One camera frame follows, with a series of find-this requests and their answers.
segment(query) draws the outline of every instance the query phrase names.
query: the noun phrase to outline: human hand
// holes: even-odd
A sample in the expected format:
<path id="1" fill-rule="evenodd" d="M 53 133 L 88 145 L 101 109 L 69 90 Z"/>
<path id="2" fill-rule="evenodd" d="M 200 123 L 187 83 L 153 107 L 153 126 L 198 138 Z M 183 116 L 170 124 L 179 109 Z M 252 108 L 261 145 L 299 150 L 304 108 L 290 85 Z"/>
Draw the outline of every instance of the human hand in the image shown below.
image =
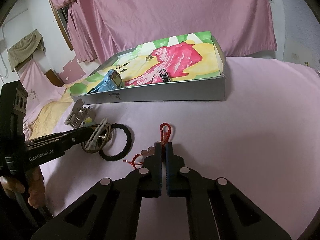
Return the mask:
<path id="1" fill-rule="evenodd" d="M 20 181 L 12 176 L 2 176 L 0 177 L 2 187 L 10 198 L 15 198 L 15 193 L 24 193 L 25 188 Z M 28 192 L 30 197 L 28 198 L 28 203 L 33 206 L 33 208 L 39 208 L 44 206 L 44 184 L 43 175 L 40 167 L 34 169 L 32 177 L 29 180 Z"/>

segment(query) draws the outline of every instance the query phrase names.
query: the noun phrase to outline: black braided bracelet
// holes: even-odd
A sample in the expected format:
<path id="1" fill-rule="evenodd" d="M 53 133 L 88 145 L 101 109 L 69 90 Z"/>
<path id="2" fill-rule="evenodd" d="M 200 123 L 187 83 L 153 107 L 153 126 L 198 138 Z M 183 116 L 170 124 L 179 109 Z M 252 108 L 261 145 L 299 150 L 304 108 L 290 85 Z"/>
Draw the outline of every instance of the black braided bracelet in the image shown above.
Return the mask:
<path id="1" fill-rule="evenodd" d="M 107 156 L 104 154 L 103 150 L 100 150 L 99 151 L 100 156 L 104 160 L 109 161 L 109 162 L 121 160 L 122 158 L 127 156 L 127 154 L 129 153 L 129 151 L 131 149 L 132 137 L 131 137 L 131 133 L 130 133 L 129 129 L 125 125 L 120 124 L 120 123 L 114 123 L 111 125 L 111 129 L 116 129 L 116 128 L 122 129 L 124 131 L 125 135 L 127 136 L 127 144 L 125 145 L 122 152 L 120 152 L 119 154 L 114 155 L 114 156 Z"/>

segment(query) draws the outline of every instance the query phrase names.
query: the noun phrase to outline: yellow blanket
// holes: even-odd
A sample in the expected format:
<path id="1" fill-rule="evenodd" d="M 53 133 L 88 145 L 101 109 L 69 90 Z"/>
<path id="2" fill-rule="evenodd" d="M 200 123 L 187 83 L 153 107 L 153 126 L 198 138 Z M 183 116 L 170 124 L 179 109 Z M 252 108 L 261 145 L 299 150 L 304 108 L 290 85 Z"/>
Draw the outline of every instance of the yellow blanket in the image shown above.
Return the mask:
<path id="1" fill-rule="evenodd" d="M 59 101 L 46 104 L 40 111 L 38 118 L 30 125 L 32 134 L 30 139 L 38 138 L 52 133 L 62 114 L 72 103 L 70 90 L 67 88 Z"/>

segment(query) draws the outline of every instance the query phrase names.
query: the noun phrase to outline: peeling paint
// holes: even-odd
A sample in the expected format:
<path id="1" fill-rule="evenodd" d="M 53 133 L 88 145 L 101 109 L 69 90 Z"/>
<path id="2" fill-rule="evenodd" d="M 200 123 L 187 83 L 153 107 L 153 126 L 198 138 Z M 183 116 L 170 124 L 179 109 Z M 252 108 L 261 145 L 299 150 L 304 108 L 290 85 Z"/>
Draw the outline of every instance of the peeling paint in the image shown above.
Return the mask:
<path id="1" fill-rule="evenodd" d="M 85 75 L 85 72 L 78 63 L 78 57 L 75 56 L 73 60 L 63 67 L 63 72 L 58 75 L 65 84 L 68 84 L 82 78 Z"/>

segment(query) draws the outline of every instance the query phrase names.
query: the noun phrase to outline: table surface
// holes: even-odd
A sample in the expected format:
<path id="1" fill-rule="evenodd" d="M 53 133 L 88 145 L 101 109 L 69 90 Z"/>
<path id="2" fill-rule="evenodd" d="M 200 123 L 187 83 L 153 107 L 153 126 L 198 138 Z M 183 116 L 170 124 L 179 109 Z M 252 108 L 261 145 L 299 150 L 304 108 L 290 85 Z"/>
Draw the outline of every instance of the table surface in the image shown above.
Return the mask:
<path id="1" fill-rule="evenodd" d="M 106 117 L 130 128 L 128 159 L 160 140 L 161 123 L 171 124 L 173 150 L 186 166 L 227 178 L 297 239 L 320 206 L 320 78 L 302 65 L 247 57 L 228 57 L 224 73 L 225 101 L 101 104 L 93 106 L 96 121 Z M 63 124 L 67 115 L 54 132 L 71 129 Z M 124 145 L 124 133 L 116 131 L 104 150 L 115 155 Z M 41 168 L 54 215 L 101 178 L 132 171 L 79 145 Z M 136 239 L 188 239 L 185 200 L 163 190 L 161 198 L 142 200 Z"/>

